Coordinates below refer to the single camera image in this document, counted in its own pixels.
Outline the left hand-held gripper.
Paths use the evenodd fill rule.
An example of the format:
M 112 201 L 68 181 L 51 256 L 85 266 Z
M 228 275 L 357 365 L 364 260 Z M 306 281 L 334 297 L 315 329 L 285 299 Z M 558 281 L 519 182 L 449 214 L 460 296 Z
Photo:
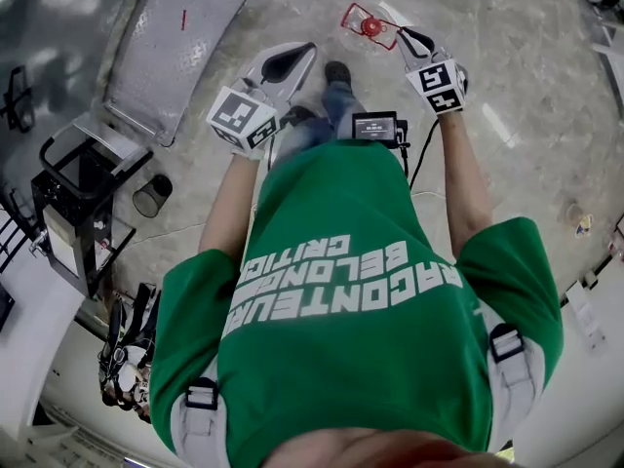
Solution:
M 290 101 L 316 60 L 312 42 L 289 43 L 261 67 L 261 81 L 239 78 L 219 91 L 207 116 L 216 135 L 239 150 L 256 150 L 281 130 Z

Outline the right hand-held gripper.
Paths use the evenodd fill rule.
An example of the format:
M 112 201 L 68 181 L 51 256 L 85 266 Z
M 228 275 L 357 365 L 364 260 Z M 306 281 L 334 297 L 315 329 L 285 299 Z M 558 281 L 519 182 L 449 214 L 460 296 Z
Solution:
M 434 41 L 414 27 L 403 26 L 397 43 L 406 66 L 406 78 L 435 114 L 462 110 L 466 104 L 468 72 L 444 49 L 434 52 Z

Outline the clear jug with red cap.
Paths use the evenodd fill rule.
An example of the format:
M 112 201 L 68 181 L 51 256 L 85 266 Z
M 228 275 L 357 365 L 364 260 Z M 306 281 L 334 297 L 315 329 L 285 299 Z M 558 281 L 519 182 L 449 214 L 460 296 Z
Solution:
M 350 3 L 338 21 L 337 38 L 349 52 L 379 56 L 397 49 L 400 26 L 379 5 Z

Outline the metal platform trolley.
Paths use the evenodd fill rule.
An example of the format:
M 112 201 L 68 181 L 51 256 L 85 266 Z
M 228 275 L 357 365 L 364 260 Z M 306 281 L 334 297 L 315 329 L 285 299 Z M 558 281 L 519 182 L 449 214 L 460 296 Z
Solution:
M 171 143 L 222 35 L 247 0 L 137 0 L 120 37 L 101 100 L 70 129 L 99 143 L 129 176 L 155 144 Z

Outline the person's right forearm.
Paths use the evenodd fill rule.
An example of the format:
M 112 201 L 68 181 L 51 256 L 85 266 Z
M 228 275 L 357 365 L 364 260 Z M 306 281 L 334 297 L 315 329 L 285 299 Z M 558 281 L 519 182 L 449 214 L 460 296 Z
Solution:
M 492 226 L 492 207 L 462 113 L 438 117 L 444 151 L 448 230 L 453 256 L 459 259 L 465 244 Z

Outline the person's left forearm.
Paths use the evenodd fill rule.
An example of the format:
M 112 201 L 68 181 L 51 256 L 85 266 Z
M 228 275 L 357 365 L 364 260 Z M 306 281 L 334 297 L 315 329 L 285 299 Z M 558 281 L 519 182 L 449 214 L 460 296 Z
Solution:
M 259 162 L 234 155 L 217 191 L 198 252 L 218 250 L 240 263 L 247 241 Z

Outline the black equipment cart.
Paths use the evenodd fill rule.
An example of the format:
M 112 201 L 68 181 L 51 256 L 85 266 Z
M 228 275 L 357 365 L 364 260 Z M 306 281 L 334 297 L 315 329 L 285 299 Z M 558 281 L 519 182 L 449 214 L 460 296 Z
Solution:
M 55 141 L 40 150 L 43 171 L 31 180 L 37 223 L 47 228 L 43 211 L 52 205 L 75 229 L 78 276 L 53 255 L 49 241 L 47 259 L 53 269 L 86 297 L 98 291 L 113 263 L 137 230 L 113 213 L 115 194 L 149 159 L 144 151 L 131 166 L 119 171 L 95 139 L 88 138 L 52 164 L 46 153 Z

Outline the person's right black shoe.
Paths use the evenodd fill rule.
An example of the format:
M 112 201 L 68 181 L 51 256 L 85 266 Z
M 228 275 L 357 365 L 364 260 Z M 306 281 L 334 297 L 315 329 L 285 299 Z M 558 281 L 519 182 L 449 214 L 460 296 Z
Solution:
M 324 68 L 324 74 L 328 85 L 342 83 L 348 88 L 351 88 L 351 72 L 345 63 L 337 60 L 327 62 Z

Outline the person's blue jeans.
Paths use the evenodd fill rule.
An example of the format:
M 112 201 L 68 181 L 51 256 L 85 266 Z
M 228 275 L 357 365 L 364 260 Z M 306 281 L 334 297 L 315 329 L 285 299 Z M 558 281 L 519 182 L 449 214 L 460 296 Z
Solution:
M 275 165 L 289 158 L 335 139 L 352 137 L 352 115 L 365 112 L 365 108 L 355 98 L 352 89 L 345 84 L 327 85 L 322 95 L 325 117 L 316 115 L 284 135 L 273 161 Z

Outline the white cabinet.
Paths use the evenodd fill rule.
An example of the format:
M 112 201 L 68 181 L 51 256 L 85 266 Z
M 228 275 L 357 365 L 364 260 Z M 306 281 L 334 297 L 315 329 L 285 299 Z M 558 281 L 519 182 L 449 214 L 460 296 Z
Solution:
M 598 19 L 596 27 L 601 38 L 591 47 L 605 63 L 620 118 L 624 120 L 624 24 Z

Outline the person's green printed shirt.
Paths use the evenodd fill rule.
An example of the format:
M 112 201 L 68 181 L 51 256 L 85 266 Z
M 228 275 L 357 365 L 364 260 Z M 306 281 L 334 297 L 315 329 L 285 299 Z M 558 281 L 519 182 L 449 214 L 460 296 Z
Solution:
M 172 451 L 185 412 L 224 410 L 232 468 L 321 429 L 424 430 L 495 450 L 539 400 L 563 350 L 536 224 L 430 246 L 397 159 L 338 140 L 277 165 L 246 259 L 199 253 L 164 278 L 152 425 Z

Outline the beige box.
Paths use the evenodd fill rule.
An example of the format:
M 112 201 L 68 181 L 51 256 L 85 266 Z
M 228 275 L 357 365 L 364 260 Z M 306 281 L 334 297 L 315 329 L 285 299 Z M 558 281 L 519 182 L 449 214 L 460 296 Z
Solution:
M 54 257 L 72 274 L 78 276 L 74 251 L 74 244 L 76 243 L 74 226 L 52 205 L 46 206 L 43 216 Z

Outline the chrome faucet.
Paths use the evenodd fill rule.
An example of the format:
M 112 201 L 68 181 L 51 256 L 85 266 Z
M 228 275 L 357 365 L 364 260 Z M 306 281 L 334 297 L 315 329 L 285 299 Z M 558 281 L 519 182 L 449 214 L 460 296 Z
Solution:
M 33 256 L 37 256 L 38 254 L 42 256 L 47 256 L 48 249 L 49 249 L 49 231 L 47 228 L 44 228 L 32 241 L 28 250 Z

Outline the black display recorder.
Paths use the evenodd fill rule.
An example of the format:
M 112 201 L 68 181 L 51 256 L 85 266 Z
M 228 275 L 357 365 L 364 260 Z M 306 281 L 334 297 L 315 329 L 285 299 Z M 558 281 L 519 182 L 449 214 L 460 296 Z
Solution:
M 408 122 L 396 111 L 362 112 L 352 115 L 352 138 L 376 141 L 389 149 L 407 149 Z

